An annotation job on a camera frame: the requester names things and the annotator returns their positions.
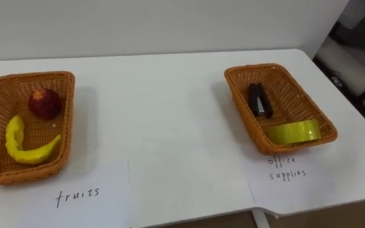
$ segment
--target black stapler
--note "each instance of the black stapler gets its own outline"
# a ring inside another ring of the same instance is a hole
[[[253,115],[256,117],[259,115],[265,115],[267,118],[272,117],[272,107],[261,83],[250,84],[247,102]]]

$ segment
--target orange wicker basket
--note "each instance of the orange wicker basket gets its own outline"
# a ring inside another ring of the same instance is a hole
[[[225,78],[232,92],[233,101],[257,149],[263,155],[288,153],[298,149],[328,143],[337,138],[335,126],[316,106],[295,79],[277,64],[248,65],[229,68]],[[247,89],[251,83],[261,83],[273,109],[273,116],[255,117],[247,105]],[[268,127],[316,119],[322,138],[296,144],[273,144],[264,131]]]
[[[58,173],[66,163],[72,135],[74,84],[74,75],[70,72],[23,73],[0,77],[0,184],[40,180]],[[43,120],[28,111],[29,96],[41,87],[56,91],[62,98],[63,109],[53,120]],[[38,148],[56,135],[62,135],[59,145],[42,165],[22,165],[8,155],[5,128],[15,115],[20,115],[25,123],[24,149]]]

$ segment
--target table surface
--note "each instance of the table surface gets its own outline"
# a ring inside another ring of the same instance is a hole
[[[257,163],[249,156],[257,151],[223,73],[258,63],[283,65],[337,128],[335,142],[309,152],[330,173],[327,197],[255,202],[243,162]],[[133,227],[252,208],[287,215],[365,200],[365,120],[299,50],[0,61],[0,75],[51,70],[76,76],[74,136],[64,172],[72,167],[76,176],[128,159]],[[0,201],[6,198],[1,190]]]

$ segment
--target tape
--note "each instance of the tape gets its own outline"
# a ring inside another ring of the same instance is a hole
[[[266,135],[274,144],[300,143],[322,137],[315,119],[269,127]]]

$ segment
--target banana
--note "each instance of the banana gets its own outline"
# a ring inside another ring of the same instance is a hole
[[[52,154],[54,147],[61,139],[58,134],[51,142],[37,149],[24,151],[22,143],[25,125],[19,115],[14,116],[6,126],[5,147],[10,157],[22,164],[38,165],[46,161]]]

